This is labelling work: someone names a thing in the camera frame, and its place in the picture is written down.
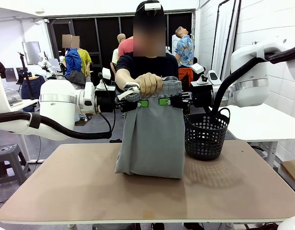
table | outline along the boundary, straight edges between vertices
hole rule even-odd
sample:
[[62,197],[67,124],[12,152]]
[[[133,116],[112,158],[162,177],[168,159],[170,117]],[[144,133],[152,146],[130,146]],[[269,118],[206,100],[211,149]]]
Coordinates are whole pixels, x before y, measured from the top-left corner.
[[[32,104],[36,104],[39,100],[38,99],[34,99],[34,100],[30,100],[30,99],[24,99],[22,100],[20,103],[17,103],[13,106],[10,106],[10,110],[11,112],[15,112],[15,111],[19,111],[25,107],[28,107]],[[24,135],[22,134],[18,134],[19,139],[20,139],[20,144],[21,144],[21,150],[23,152],[23,155],[25,157],[25,160],[28,163],[36,163],[36,160],[31,160],[30,156],[29,156],[29,152],[28,152],[28,148],[24,139]]]
[[270,142],[267,163],[274,165],[278,141],[295,139],[295,118],[267,104],[239,108],[230,105],[228,131],[238,140]]
[[182,180],[114,174],[120,148],[60,145],[2,206],[0,221],[278,222],[295,216],[294,191],[245,141],[225,141],[214,161],[186,157]]

brown tabletop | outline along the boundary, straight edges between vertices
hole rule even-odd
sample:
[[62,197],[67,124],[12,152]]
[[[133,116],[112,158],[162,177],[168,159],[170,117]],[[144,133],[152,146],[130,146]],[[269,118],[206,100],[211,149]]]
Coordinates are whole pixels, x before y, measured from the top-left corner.
[[244,141],[225,141],[215,161],[186,157],[183,180],[114,174],[120,146],[59,146],[0,209],[0,220],[267,222],[295,215],[294,191]]

gray stool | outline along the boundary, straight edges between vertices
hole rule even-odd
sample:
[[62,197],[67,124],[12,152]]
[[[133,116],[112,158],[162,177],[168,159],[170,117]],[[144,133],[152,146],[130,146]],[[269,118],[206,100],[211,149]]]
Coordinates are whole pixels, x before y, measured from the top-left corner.
[[[13,169],[14,176],[8,176],[9,168]],[[19,185],[22,185],[26,181],[27,171],[30,171],[30,168],[17,144],[0,146],[0,184],[17,180]]]

plastic laundry basket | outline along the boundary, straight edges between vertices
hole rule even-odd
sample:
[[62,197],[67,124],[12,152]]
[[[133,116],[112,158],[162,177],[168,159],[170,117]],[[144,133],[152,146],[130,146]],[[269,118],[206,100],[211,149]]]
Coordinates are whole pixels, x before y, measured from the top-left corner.
[[[229,117],[221,114],[228,110]],[[201,161],[219,157],[230,120],[230,111],[223,108],[217,115],[192,114],[184,116],[186,153]]]

black cap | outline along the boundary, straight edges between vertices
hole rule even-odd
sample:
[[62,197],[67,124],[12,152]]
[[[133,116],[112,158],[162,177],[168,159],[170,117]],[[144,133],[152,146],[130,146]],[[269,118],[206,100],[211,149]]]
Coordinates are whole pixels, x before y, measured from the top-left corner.
[[134,16],[134,27],[139,26],[142,29],[153,29],[165,27],[165,14],[163,7],[159,10],[145,10],[145,4],[147,3],[159,3],[158,0],[147,0],[140,3],[137,7]]

